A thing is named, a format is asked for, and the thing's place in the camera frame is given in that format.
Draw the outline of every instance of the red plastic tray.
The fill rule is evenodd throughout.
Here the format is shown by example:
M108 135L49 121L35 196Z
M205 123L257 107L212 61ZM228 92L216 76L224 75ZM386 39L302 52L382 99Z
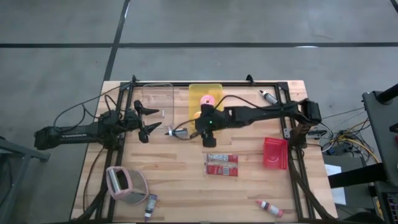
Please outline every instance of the red plastic tray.
M287 169L287 141L266 138L264 141L263 165L269 169Z

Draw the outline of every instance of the wooden tabletop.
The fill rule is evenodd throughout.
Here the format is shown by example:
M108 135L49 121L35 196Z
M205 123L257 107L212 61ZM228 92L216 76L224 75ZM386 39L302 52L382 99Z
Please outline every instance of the wooden tabletop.
M287 81L290 97L299 101L307 97L303 81ZM120 82L104 82L102 92L120 85ZM259 90L275 95L272 88L224 87L223 94L238 95L259 106L268 103ZM109 93L117 99L118 92ZM142 100L142 88L135 88L133 100ZM188 120L188 87L174 88L174 125ZM239 99L227 98L224 106L246 105ZM105 112L104 98L98 104L97 115ZM218 131L217 146L205 148L201 138L181 141L165 136L165 130L155 130L149 143L138 140L137 131L127 134L122 166L140 169L148 181L150 193L158 195L152 222L294 222L297 221L292 187L288 170L267 170L262 166L262 147L265 137L282 138L280 120L258 121L240 129ZM88 172L101 150L99 144L89 144L80 177L72 218L82 214L83 188ZM207 153L239 155L239 176L207 175L204 161ZM86 206L98 193L106 159L104 150L88 184ZM325 165L319 147L305 149L305 167L312 192L328 212L337 217L335 204L326 176ZM307 217L305 197L300 198ZM284 210L282 218L261 210L255 201L265 200ZM106 197L106 214L109 195ZM114 222L143 222L146 201L139 205L116 202Z

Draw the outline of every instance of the concrete floor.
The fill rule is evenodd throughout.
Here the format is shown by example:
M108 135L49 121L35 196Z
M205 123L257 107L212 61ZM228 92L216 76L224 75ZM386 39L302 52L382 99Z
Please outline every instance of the concrete floor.
M0 0L0 43L112 43L123 2ZM121 42L398 42L397 21L388 0L132 0ZM100 92L110 51L0 49L0 135L33 147L34 131ZM111 80L305 80L328 116L361 107L365 91L397 83L397 57L387 47L119 49ZM96 101L87 108L94 111ZM332 128L352 114L324 122ZM60 125L80 115L72 111ZM370 129L363 136L375 147ZM30 165L12 223L68 220L85 149L60 146L47 151L48 163Z

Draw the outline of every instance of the black clamp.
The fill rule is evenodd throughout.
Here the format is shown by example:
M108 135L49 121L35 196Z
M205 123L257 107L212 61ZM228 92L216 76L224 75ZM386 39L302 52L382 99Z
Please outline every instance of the black clamp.
M256 83L254 82L254 79L253 79L253 77L252 77L251 75L247 75L246 81L249 81L249 83L250 83L251 86L254 86L254 84L256 84Z

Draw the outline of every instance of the clear plastic container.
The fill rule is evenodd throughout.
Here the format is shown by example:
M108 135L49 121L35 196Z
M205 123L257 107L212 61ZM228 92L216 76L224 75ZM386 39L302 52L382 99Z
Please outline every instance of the clear plastic container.
M142 87L142 105L158 109L158 113L143 116L146 125L162 122L156 129L168 129L174 122L174 87L171 83L152 83Z

